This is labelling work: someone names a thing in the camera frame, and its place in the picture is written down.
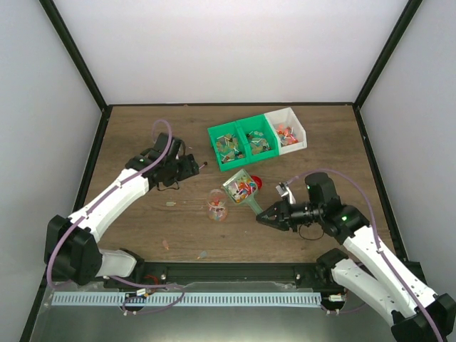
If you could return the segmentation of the green slotted scoop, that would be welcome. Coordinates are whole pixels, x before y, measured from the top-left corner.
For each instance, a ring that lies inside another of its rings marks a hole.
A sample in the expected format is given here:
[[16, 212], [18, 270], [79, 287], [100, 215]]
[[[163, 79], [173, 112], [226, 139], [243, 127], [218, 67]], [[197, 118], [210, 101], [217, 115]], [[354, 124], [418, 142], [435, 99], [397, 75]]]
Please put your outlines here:
[[237, 205], [246, 205], [255, 214], [260, 214], [262, 208], [256, 201], [256, 194], [260, 189], [258, 182], [245, 170], [241, 169], [222, 184], [222, 189], [228, 198]]

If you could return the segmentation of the white candy bin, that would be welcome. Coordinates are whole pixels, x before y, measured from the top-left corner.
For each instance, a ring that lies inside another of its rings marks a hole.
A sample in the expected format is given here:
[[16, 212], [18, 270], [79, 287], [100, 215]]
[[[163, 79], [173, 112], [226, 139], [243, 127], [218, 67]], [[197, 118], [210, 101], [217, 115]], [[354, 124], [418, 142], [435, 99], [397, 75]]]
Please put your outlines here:
[[283, 108], [264, 114], [278, 142], [279, 154], [307, 148], [306, 131], [292, 108]]

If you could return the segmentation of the green double candy bin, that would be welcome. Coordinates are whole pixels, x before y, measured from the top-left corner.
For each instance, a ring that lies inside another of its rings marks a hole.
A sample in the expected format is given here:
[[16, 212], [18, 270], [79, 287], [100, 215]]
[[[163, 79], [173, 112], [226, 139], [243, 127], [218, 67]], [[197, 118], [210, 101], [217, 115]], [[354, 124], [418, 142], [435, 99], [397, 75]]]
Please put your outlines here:
[[275, 131], [264, 114], [212, 126], [207, 132], [223, 172], [279, 156]]

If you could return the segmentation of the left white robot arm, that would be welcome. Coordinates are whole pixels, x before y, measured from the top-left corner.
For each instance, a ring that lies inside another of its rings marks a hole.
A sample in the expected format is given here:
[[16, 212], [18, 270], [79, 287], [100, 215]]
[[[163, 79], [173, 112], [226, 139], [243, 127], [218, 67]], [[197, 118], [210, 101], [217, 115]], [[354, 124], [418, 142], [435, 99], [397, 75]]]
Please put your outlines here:
[[68, 217], [56, 215], [47, 226], [46, 279], [57, 273], [78, 285], [96, 277], [120, 277], [131, 288], [145, 280], [140, 258], [124, 249], [100, 249], [109, 226], [150, 190], [177, 189], [200, 172], [182, 139], [160, 133], [155, 144], [127, 161], [117, 178], [95, 199]]

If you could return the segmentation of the clear plastic jar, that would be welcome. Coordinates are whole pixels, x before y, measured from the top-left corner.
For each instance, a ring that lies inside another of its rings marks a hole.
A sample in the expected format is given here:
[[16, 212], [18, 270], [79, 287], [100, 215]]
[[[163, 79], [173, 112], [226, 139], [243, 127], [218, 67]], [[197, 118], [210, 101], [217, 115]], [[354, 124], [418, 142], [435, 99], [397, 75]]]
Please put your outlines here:
[[227, 196], [221, 189], [213, 189], [207, 198], [208, 217], [216, 222], [223, 221], [228, 214]]

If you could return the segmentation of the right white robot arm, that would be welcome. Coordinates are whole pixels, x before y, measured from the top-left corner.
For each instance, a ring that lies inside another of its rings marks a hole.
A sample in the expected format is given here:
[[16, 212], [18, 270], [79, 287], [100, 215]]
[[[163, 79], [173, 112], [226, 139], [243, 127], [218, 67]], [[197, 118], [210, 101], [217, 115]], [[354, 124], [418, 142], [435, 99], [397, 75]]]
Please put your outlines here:
[[256, 220], [285, 232], [318, 224], [344, 248], [318, 258], [321, 285], [338, 284], [354, 293], [386, 321], [396, 341], [446, 341], [455, 324], [455, 300], [437, 294], [397, 258], [379, 237], [374, 217], [342, 203], [330, 173], [301, 174], [309, 195], [302, 203], [296, 202], [290, 181], [280, 183], [281, 199]]

